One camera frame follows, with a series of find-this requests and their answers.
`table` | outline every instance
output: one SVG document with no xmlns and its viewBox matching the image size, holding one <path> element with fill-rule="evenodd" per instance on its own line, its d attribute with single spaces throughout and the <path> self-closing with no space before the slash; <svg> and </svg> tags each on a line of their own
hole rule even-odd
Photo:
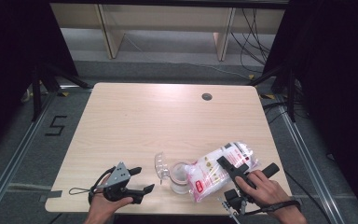
<svg viewBox="0 0 358 224">
<path fill-rule="evenodd" d="M 209 93 L 212 100 L 204 100 Z M 49 198 L 49 212 L 87 212 L 87 194 L 69 195 L 71 188 L 91 187 L 107 169 L 123 161 L 128 169 L 141 166 L 129 189 L 155 184 L 141 204 L 119 209 L 120 214 L 227 215 L 218 202 L 231 183 L 193 203 L 169 181 L 159 184 L 154 157 L 163 151 L 167 163 L 195 161 L 228 142 L 241 140 L 261 161 L 275 162 L 279 181 L 291 195 L 264 111 L 254 87 L 185 84 L 98 83 L 86 105 Z M 248 210 L 256 209 L 255 205 Z"/>
</svg>

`wooden table top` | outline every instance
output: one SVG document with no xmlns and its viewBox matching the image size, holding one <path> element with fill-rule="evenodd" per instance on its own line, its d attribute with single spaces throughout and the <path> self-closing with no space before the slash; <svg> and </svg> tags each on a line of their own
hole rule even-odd
<svg viewBox="0 0 358 224">
<path fill-rule="evenodd" d="M 209 93 L 212 99 L 202 99 Z M 127 188 L 155 184 L 141 204 L 120 214 L 227 215 L 217 198 L 233 189 L 232 182 L 194 203 L 170 181 L 159 183 L 154 158 L 164 152 L 169 165 L 196 161 L 224 146 L 242 141 L 260 160 L 260 169 L 275 162 L 277 180 L 291 195 L 263 108 L 254 87 L 185 84 L 98 83 L 95 85 L 71 145 L 52 187 L 60 198 L 49 198 L 49 212 L 88 212 L 87 193 L 70 195 L 71 188 L 89 189 L 107 169 L 123 161 L 128 169 L 142 167 Z M 258 208 L 254 204 L 247 211 Z"/>
</svg>

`floor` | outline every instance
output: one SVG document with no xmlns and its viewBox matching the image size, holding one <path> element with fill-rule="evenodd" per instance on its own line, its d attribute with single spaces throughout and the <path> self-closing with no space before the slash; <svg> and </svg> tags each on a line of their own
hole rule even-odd
<svg viewBox="0 0 358 224">
<path fill-rule="evenodd" d="M 259 76 L 257 72 L 261 72 L 263 66 L 248 53 L 241 54 L 241 48 L 232 36 L 228 42 L 225 60 L 218 62 L 213 36 L 207 33 L 129 31 L 114 60 L 107 58 L 101 31 L 62 29 L 62 33 L 80 77 L 89 83 L 112 81 L 110 76 L 114 67 L 117 71 L 114 81 L 128 78 L 132 78 L 131 81 L 154 81 L 155 79 L 147 77 L 136 79 L 139 77 L 134 74 L 139 76 L 147 71 L 151 71 L 150 74 L 166 73 L 167 70 L 164 69 L 171 69 L 171 82 L 186 83 L 199 78 L 205 83 L 218 79 L 221 84 L 239 85 L 248 82 L 250 75 Z M 235 36 L 243 43 L 242 34 Z M 274 35 L 259 36 L 259 41 L 268 49 L 273 39 Z M 249 50 L 261 62 L 264 61 L 259 49 L 250 47 Z M 166 78 L 163 75 L 160 78 L 160 82 L 168 80 L 163 79 Z M 269 87 L 272 81 L 268 80 L 257 87 L 263 105 L 283 100 L 284 96 L 270 96 Z M 66 80 L 60 82 L 65 88 L 73 86 Z M 90 91 L 77 88 L 64 91 L 69 92 L 69 97 L 63 94 L 43 96 L 48 111 L 39 123 L 30 121 L 33 113 L 32 101 L 25 102 L 3 135 L 0 144 L 0 183 L 7 186 L 3 186 L 0 192 L 0 223 L 79 223 L 85 218 L 85 214 L 63 214 L 57 217 L 58 214 L 48 213 L 44 209 L 46 195 L 90 96 Z M 300 95 L 296 101 L 296 123 L 290 121 L 283 107 L 276 106 L 266 110 L 269 127 L 294 196 L 303 203 L 303 213 L 309 223 L 358 223 L 356 197 L 351 193 L 337 165 L 326 157 L 328 150 L 308 118 Z M 59 115 L 70 115 L 62 120 L 65 132 L 59 138 L 47 138 L 46 133 L 54 132 L 49 127 L 51 121 Z M 28 141 L 23 141 L 24 136 L 28 136 Z M 330 221 L 318 205 L 330 217 Z M 145 217 L 137 218 L 138 223 L 141 223 L 140 220 L 144 223 L 166 221 L 149 218 L 153 220 L 146 222 Z M 115 223 L 133 221 L 130 217 L 117 216 Z M 249 222 L 276 223 L 265 216 L 250 217 Z"/>
</svg>

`black strap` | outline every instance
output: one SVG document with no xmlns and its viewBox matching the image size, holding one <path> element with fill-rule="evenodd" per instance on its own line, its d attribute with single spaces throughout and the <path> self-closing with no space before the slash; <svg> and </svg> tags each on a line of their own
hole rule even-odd
<svg viewBox="0 0 358 224">
<path fill-rule="evenodd" d="M 292 205 L 295 205 L 298 208 L 298 211 L 301 212 L 300 203 L 296 200 L 291 200 L 291 201 L 287 201 L 287 202 L 283 202 L 283 203 L 274 203 L 274 204 L 270 204 L 267 206 L 263 206 L 263 207 L 260 207 L 260 209 L 254 210 L 252 212 L 247 212 L 247 213 L 245 213 L 245 215 L 249 216 L 249 215 L 254 215 L 254 214 L 262 213 L 262 212 L 264 212 L 264 213 L 275 212 L 276 210 L 278 210 L 280 208 L 292 206 Z"/>
</svg>

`white plastic bag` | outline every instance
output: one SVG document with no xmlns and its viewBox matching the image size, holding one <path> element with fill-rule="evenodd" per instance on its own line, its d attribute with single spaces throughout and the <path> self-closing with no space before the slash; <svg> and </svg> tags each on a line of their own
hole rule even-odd
<svg viewBox="0 0 358 224">
<path fill-rule="evenodd" d="M 253 171 L 259 164 L 253 151 L 244 143 L 232 142 L 185 166 L 190 194 L 195 202 L 200 202 L 231 180 L 228 173 L 217 162 L 222 156 L 237 168 L 246 163 L 249 166 L 247 172 Z"/>
</svg>

